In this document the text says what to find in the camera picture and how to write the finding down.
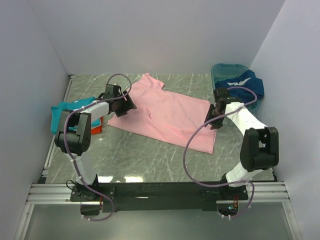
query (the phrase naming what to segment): white logo print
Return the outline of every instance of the white logo print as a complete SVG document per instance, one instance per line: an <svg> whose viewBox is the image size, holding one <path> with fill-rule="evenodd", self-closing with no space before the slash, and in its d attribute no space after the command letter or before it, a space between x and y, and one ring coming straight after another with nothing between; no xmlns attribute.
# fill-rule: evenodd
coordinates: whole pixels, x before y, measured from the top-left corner
<svg viewBox="0 0 320 240"><path fill-rule="evenodd" d="M229 84L229 86L231 85L235 85L235 86L242 86L244 85L247 81L249 81L251 79L251 77L248 77L247 79L240 81L240 82L227 82L227 84Z"/></svg>

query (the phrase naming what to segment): gray marble surface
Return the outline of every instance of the gray marble surface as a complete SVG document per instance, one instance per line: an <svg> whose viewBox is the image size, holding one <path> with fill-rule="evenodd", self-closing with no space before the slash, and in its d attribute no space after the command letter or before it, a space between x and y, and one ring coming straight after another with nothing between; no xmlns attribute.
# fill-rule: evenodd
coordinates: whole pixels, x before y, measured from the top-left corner
<svg viewBox="0 0 320 240"><path fill-rule="evenodd" d="M97 97L105 89L111 74L76 75L72 80L68 102L82 98ZM140 74L129 74L132 82ZM209 74L151 74L164 82L164 90L214 102L211 76ZM115 77L123 89L129 86L123 77ZM92 135L89 153L100 182L182 182L190 181L184 172L182 155L184 148L152 138L107 126L113 115L104 118L103 132ZM187 166L200 181L219 181L224 173L238 164L243 136L228 118L217 131L213 154L188 150ZM46 179L47 184L65 183L75 179L68 158L60 149L54 148ZM272 170L254 177L256 181L273 181Z"/></svg>

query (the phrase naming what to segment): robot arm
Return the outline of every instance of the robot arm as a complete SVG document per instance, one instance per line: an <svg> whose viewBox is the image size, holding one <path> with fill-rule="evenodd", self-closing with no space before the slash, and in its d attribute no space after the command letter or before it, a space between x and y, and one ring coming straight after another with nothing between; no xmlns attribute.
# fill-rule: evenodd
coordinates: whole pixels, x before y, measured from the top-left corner
<svg viewBox="0 0 320 240"><path fill-rule="evenodd" d="M127 91L121 92L121 87L118 85L107 84L105 86L105 92L100 95L102 99L112 99L122 94L126 94ZM111 112L120 117L127 114L130 109L135 109L136 106L132 102L129 95L125 98L121 98L114 101L99 102L83 111L75 113L68 121L68 127L77 126L76 130L67 131L68 146L76 158L76 165L81 172L81 177L88 185L93 185L96 181L97 175L92 165L90 154L87 152L91 143L91 124ZM72 112L71 110L64 110L61 113L58 130L55 135L54 143L57 147L61 148L62 152L66 154L70 161L73 161L71 156L67 154L64 143L64 124L67 116ZM72 164L73 170L76 172L75 165ZM79 176L76 175L76 182L83 184Z"/></svg>
<svg viewBox="0 0 320 240"><path fill-rule="evenodd" d="M236 113L227 115L243 135L240 162L226 175L228 183L246 180L279 162L279 134L275 127L267 127L248 111L239 98L231 97L226 88L213 91L216 105L211 105L205 122L217 116L229 114L239 108ZM211 123L211 129L222 127L223 118ZM238 187L244 183L230 184Z"/></svg>

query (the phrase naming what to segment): teal plastic bin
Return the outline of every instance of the teal plastic bin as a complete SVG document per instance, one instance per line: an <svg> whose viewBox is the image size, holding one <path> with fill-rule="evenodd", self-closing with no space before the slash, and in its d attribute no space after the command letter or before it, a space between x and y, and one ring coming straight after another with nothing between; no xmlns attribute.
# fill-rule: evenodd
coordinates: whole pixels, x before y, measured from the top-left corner
<svg viewBox="0 0 320 240"><path fill-rule="evenodd" d="M213 89L216 89L216 84L215 84L216 82L237 78L247 70L249 70L249 68L240 64L219 63L214 65L211 68L211 78L212 78ZM258 100L246 106L246 108L251 113L255 113L260 107L260 104L261 104L261 101Z"/></svg>

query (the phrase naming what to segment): navy blue garment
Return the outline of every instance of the navy blue garment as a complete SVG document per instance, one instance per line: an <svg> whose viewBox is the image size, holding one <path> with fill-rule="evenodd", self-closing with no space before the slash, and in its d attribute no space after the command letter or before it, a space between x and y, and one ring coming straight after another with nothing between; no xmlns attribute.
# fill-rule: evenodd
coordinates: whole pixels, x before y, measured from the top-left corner
<svg viewBox="0 0 320 240"><path fill-rule="evenodd" d="M262 79L257 78L255 73L251 70L245 71L239 77L227 79L224 81L217 81L215 83L215 88L229 88L229 87L245 87L254 91L258 100L263 99L265 96L265 89ZM243 89L231 89L229 93L232 97L240 98L245 104L255 99L252 93L245 91Z"/></svg>

